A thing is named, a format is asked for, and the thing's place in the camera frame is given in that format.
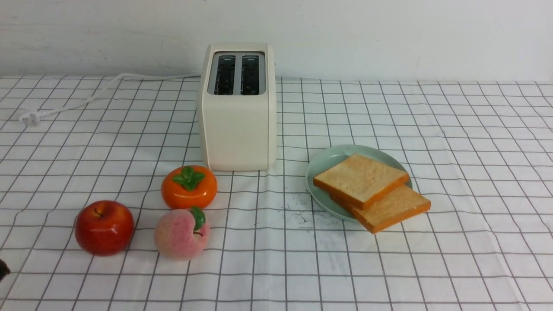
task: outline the fake fruit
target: fake fruit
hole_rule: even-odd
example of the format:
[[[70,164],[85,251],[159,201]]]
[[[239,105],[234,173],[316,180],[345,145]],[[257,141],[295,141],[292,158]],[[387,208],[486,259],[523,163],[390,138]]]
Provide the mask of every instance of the fake fruit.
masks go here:
[[[204,212],[175,209],[163,215],[155,227],[154,241],[161,255],[174,260],[191,260],[201,254],[210,237]]]
[[[180,167],[161,183],[161,197],[171,209],[203,209],[217,195],[217,178],[208,168],[199,165]]]
[[[111,256],[124,250],[133,231],[133,214],[116,201],[94,202],[82,209],[75,221],[77,243],[96,256]]]

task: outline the orange persimmon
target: orange persimmon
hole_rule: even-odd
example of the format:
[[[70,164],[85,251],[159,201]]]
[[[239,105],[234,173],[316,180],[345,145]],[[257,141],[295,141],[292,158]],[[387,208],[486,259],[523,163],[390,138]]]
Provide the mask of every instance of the orange persimmon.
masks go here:
[[[161,197],[170,209],[207,207],[217,195],[217,178],[208,168],[186,165],[173,170],[161,183]]]

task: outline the toaster slot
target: toaster slot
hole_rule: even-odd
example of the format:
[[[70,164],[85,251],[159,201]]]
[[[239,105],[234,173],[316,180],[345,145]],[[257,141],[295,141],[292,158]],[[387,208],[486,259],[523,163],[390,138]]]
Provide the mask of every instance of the toaster slot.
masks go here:
[[[219,51],[213,54],[207,92],[213,95],[265,93],[265,54],[257,51]]]
[[[242,95],[259,95],[259,56],[242,56]]]
[[[236,56],[221,55],[217,64],[217,77],[215,78],[215,95],[232,95],[234,90],[234,69]]]

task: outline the light green plate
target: light green plate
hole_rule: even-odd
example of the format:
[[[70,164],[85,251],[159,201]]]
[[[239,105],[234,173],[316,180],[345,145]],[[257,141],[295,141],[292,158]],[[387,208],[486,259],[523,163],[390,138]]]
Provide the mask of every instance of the light green plate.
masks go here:
[[[326,191],[313,185],[313,177],[344,161],[346,158],[354,153],[358,153],[362,156],[364,155],[367,158],[383,162],[386,165],[389,165],[396,169],[400,169],[404,172],[407,171],[405,170],[403,165],[401,165],[397,160],[387,155],[386,153],[371,147],[354,144],[330,147],[317,155],[317,157],[311,162],[309,162],[309,164],[307,165],[307,172],[305,173],[305,180],[307,182],[307,188],[313,196],[313,199],[315,199],[315,202],[317,202],[317,204],[323,210],[326,210],[334,217],[345,221],[357,222],[353,215],[351,215],[347,210],[334,203],[334,201],[330,199],[330,196]],[[405,185],[409,188],[413,188],[411,178],[409,178]]]

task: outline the green leaf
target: green leaf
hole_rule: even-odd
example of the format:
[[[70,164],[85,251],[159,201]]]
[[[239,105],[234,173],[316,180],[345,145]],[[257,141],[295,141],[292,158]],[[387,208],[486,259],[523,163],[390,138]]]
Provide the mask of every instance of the green leaf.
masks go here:
[[[194,181],[196,184],[199,184],[205,177],[205,174],[202,172],[194,172],[192,176],[192,181]]]
[[[193,191],[194,189],[196,189],[197,184],[191,183],[191,182],[184,182],[182,183],[182,186],[184,187],[184,189],[188,191]]]
[[[192,213],[192,215],[194,216],[194,220],[196,221],[196,226],[194,226],[194,231],[197,231],[200,228],[202,228],[203,225],[205,224],[206,215],[201,209],[195,206],[192,206],[192,208],[190,209],[190,212]]]
[[[191,166],[185,166],[182,168],[182,175],[184,176],[184,178],[190,180],[193,174],[194,169]]]
[[[182,176],[182,175],[173,176],[173,181],[178,183],[179,185],[182,185],[186,182],[186,180],[184,179],[184,176]]]

